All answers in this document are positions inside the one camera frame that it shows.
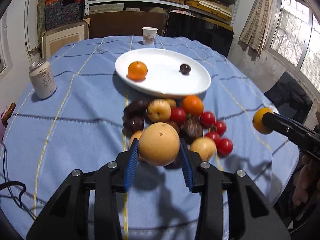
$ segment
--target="table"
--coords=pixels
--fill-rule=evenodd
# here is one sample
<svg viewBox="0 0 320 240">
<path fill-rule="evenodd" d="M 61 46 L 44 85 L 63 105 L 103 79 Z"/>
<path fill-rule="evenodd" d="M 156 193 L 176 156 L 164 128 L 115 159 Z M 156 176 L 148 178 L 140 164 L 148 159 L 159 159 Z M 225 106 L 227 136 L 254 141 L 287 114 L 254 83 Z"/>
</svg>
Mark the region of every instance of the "table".
<svg viewBox="0 0 320 240">
<path fill-rule="evenodd" d="M 205 109 L 226 122 L 225 136 L 234 143 L 228 158 L 215 155 L 209 162 L 232 173 L 238 169 L 246 171 L 269 201 L 275 203 L 296 167 L 299 152 L 276 132 L 262 135 L 254 130 L 251 120 L 256 110 L 273 106 L 252 81 L 224 56 L 198 41 L 157 36 L 154 45 L 145 46 L 142 37 L 118 36 L 61 48 L 49 59 L 57 91 L 50 98 L 39 100 L 30 84 L 17 103 L 4 143 L 9 179 L 27 186 L 24 204 L 39 214 L 73 169 L 95 171 L 127 149 L 128 138 L 122 134 L 123 109 L 145 95 L 129 88 L 117 76 L 115 61 L 124 52 L 140 48 L 173 50 L 192 57 L 208 70 L 212 83 L 201 96 Z M 13 188 L 13 193 L 18 195 L 19 190 Z M 180 169 L 139 163 L 127 196 L 129 239 L 194 239 L 200 196 L 188 191 Z M 117 195 L 122 227 L 123 198 Z M 25 238 L 32 219 L 12 199 L 0 200 L 3 212 Z M 93 200 L 92 195 L 90 236 Z M 224 218 L 227 239 L 227 205 Z"/>
</svg>

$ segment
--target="picture frame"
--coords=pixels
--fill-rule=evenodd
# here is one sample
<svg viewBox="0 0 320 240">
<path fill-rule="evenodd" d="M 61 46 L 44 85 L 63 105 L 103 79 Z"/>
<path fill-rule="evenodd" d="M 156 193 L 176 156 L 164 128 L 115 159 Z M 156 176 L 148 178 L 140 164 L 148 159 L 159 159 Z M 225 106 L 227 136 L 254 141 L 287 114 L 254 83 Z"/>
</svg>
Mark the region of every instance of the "picture frame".
<svg viewBox="0 0 320 240">
<path fill-rule="evenodd" d="M 84 20 L 45 31 L 42 33 L 41 38 L 42 58 L 49 59 L 65 45 L 86 40 L 88 38 L 89 24 Z"/>
</svg>

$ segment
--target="curtain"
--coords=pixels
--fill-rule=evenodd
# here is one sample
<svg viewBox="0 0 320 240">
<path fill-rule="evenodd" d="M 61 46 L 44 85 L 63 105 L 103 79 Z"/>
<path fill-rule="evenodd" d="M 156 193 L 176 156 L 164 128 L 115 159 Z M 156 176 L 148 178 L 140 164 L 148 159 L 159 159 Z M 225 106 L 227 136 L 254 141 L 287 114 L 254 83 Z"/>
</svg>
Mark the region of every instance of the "curtain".
<svg viewBox="0 0 320 240">
<path fill-rule="evenodd" d="M 261 52 L 271 19 L 272 0 L 255 0 L 240 40 L 258 53 Z"/>
</svg>

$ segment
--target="can lid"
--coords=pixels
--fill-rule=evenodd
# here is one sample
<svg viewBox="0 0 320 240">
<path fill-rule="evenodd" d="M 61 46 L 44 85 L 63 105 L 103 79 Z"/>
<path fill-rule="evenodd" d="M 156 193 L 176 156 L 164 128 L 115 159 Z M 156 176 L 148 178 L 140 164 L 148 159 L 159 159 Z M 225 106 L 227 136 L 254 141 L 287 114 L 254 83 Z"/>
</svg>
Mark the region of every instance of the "can lid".
<svg viewBox="0 0 320 240">
<path fill-rule="evenodd" d="M 35 61 L 30 67 L 29 71 L 32 72 L 33 70 L 36 70 L 38 67 L 40 67 L 43 63 L 45 63 L 46 60 L 44 58 L 41 58 L 37 61 Z"/>
</svg>

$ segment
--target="white plate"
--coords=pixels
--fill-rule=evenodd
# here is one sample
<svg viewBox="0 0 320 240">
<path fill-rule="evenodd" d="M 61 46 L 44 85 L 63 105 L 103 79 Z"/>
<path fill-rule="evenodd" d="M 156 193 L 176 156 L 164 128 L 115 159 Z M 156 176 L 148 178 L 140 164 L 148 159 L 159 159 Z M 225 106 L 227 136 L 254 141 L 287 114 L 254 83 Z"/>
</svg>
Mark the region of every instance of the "white plate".
<svg viewBox="0 0 320 240">
<path fill-rule="evenodd" d="M 148 68 L 146 79 L 135 82 L 127 78 L 128 66 L 134 61 L 143 62 Z M 181 64 L 191 67 L 189 75 L 182 75 Z M 166 49 L 135 49 L 116 60 L 116 72 L 129 86 L 157 96 L 180 98 L 205 92 L 211 78 L 207 70 L 194 59 Z"/>
</svg>

